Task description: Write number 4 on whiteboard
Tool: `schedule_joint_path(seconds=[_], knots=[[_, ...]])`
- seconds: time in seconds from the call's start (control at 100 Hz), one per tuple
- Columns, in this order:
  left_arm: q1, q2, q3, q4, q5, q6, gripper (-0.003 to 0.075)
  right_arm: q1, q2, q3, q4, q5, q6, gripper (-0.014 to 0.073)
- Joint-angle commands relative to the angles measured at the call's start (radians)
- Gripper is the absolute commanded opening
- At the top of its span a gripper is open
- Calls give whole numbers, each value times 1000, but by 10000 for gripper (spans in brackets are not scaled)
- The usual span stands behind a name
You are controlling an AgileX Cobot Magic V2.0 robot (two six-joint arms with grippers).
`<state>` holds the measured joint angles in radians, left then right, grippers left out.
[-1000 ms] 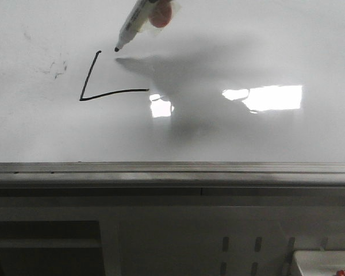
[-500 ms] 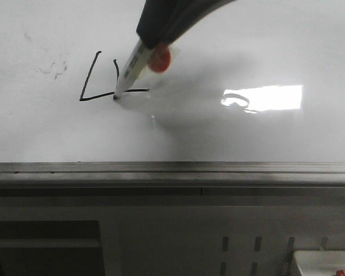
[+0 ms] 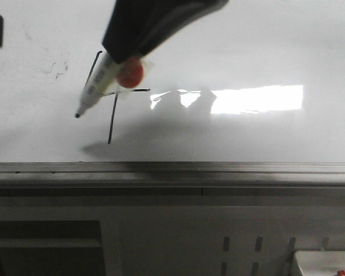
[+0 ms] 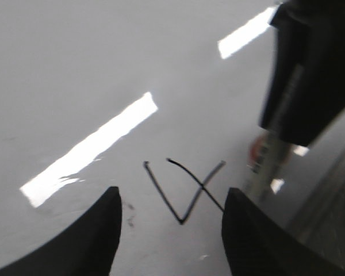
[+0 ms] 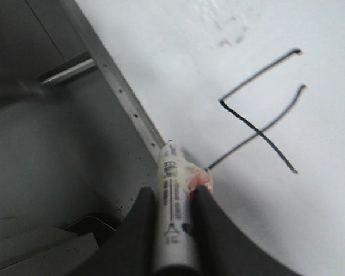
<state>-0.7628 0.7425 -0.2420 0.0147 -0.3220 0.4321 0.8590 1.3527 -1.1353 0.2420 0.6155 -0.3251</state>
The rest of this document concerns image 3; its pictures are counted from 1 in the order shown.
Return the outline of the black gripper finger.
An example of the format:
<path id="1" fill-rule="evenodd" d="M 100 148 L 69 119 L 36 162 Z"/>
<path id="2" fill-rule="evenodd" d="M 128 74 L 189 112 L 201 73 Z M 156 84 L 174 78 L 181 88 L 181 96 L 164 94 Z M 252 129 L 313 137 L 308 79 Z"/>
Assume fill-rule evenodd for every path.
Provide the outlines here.
<path id="1" fill-rule="evenodd" d="M 118 64 L 131 57 L 129 50 L 133 42 L 133 31 L 136 30 L 133 23 L 129 1 L 116 1 L 102 45 Z"/>
<path id="2" fill-rule="evenodd" d="M 129 1 L 136 30 L 129 56 L 145 56 L 176 32 L 228 1 Z"/>

